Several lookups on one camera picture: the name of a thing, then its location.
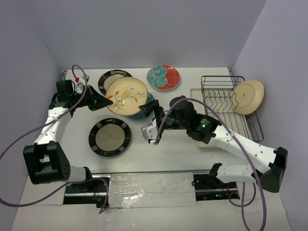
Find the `teal scalloped plate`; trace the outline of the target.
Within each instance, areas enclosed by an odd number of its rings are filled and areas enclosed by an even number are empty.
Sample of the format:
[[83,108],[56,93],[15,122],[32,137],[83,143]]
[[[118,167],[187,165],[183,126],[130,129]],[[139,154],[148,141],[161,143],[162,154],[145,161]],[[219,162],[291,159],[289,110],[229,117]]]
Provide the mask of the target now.
[[[151,101],[153,101],[153,100],[155,100],[154,96],[151,93],[148,93],[146,104],[151,102]],[[135,115],[128,116],[128,118],[135,119],[135,120],[140,120],[140,119],[146,118],[146,116],[145,116],[145,112],[143,110],[141,110],[139,113],[137,113]]]

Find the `beige bird plate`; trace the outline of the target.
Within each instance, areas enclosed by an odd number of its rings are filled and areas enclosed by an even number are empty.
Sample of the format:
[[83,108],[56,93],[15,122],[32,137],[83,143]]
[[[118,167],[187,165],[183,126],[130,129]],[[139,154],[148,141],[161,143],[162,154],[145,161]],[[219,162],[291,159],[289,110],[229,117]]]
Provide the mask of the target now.
[[245,80],[234,90],[232,108],[235,113],[249,115],[256,111],[264,98],[264,86],[255,79]]
[[137,78],[123,77],[109,86],[105,96],[113,102],[107,106],[111,112],[122,116],[133,116],[141,111],[139,106],[146,104],[148,89]]

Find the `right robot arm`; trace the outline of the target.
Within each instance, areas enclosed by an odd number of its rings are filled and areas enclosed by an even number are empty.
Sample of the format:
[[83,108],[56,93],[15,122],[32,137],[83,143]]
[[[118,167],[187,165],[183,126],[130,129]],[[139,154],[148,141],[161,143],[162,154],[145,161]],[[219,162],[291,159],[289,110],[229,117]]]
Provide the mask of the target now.
[[208,116],[198,113],[195,99],[180,96],[170,102],[167,112],[158,100],[139,108],[146,116],[154,113],[152,123],[141,128],[149,144],[157,145],[165,130],[185,130],[195,141],[218,147],[248,161],[247,165],[228,166],[217,163],[208,174],[209,183],[220,188],[229,182],[250,182],[271,193],[278,193],[287,166],[288,151],[263,146],[231,130],[217,113]]

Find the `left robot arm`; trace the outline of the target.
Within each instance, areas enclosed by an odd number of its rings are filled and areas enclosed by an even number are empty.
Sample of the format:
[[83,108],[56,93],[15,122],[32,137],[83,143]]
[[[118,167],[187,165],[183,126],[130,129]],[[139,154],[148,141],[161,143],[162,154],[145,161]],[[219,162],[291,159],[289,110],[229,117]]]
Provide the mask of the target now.
[[71,80],[57,81],[56,88],[45,126],[34,143],[23,149],[26,168],[33,184],[77,182],[77,187],[88,192],[94,186],[91,171],[88,167],[75,167],[69,163],[61,147],[62,138],[77,108],[96,111],[111,105],[112,101],[92,86],[86,86],[82,93],[75,92]]

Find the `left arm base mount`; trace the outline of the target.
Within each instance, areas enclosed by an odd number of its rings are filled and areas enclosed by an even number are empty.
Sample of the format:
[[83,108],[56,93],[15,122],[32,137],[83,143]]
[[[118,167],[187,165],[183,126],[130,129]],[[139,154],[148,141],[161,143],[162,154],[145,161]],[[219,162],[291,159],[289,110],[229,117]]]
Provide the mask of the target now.
[[109,207],[106,199],[106,183],[101,180],[93,180],[83,184],[66,186],[64,192],[64,205],[96,205],[97,208]]

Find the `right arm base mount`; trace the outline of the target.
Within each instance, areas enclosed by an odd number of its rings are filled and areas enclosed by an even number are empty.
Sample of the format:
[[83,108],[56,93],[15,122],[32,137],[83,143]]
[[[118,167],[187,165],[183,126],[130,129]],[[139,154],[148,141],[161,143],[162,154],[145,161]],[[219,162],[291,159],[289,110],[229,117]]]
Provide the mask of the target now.
[[197,201],[240,199],[235,182],[223,183],[208,174],[195,174],[192,186]]

